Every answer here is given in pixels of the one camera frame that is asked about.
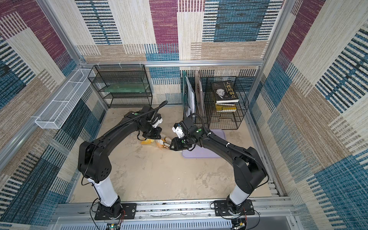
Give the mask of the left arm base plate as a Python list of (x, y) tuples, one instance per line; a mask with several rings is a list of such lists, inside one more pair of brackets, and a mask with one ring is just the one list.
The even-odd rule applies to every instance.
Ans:
[(136, 208), (137, 203), (120, 203), (114, 204), (112, 207), (99, 204), (94, 220), (134, 219)]

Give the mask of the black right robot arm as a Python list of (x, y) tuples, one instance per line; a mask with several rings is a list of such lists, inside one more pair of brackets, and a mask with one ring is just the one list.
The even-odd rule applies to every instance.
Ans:
[(191, 114), (174, 124), (172, 130), (177, 137), (172, 139), (170, 149), (194, 150), (196, 146), (200, 146), (227, 161), (233, 167), (235, 188), (226, 199), (226, 207), (215, 205), (215, 209), (228, 211), (230, 215), (239, 215), (250, 194), (268, 177), (266, 168), (255, 148), (239, 147), (220, 138), (204, 124), (201, 127), (195, 125), (191, 119), (195, 116), (199, 114)]

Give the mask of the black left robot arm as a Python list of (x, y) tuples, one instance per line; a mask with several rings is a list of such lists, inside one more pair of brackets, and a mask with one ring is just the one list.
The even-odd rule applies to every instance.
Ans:
[(112, 153), (122, 153), (121, 143), (132, 133), (146, 139), (159, 140), (162, 117), (159, 109), (167, 105), (162, 102), (152, 108), (144, 105), (139, 111), (129, 111), (122, 120), (105, 134), (93, 141), (85, 141), (79, 147), (77, 169), (83, 179), (92, 185), (98, 200), (97, 212), (105, 219), (117, 219), (123, 215), (121, 199), (114, 189), (110, 174), (115, 163)]

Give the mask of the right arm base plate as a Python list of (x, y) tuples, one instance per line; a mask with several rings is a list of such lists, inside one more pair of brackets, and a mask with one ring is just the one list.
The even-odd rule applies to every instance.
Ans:
[(215, 215), (219, 217), (235, 218), (255, 214), (253, 203), (249, 199), (239, 205), (234, 205), (227, 200), (215, 200), (210, 204), (210, 208), (214, 210)]

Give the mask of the clear duck resealable bag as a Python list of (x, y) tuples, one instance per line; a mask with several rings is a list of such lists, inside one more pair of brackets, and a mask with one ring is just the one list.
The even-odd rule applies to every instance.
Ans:
[(147, 139), (147, 140), (141, 141), (140, 143), (141, 143), (141, 145), (155, 144), (158, 148), (164, 149), (162, 139), (164, 139), (165, 137), (167, 137), (165, 134), (161, 134), (161, 139), (160, 140)]

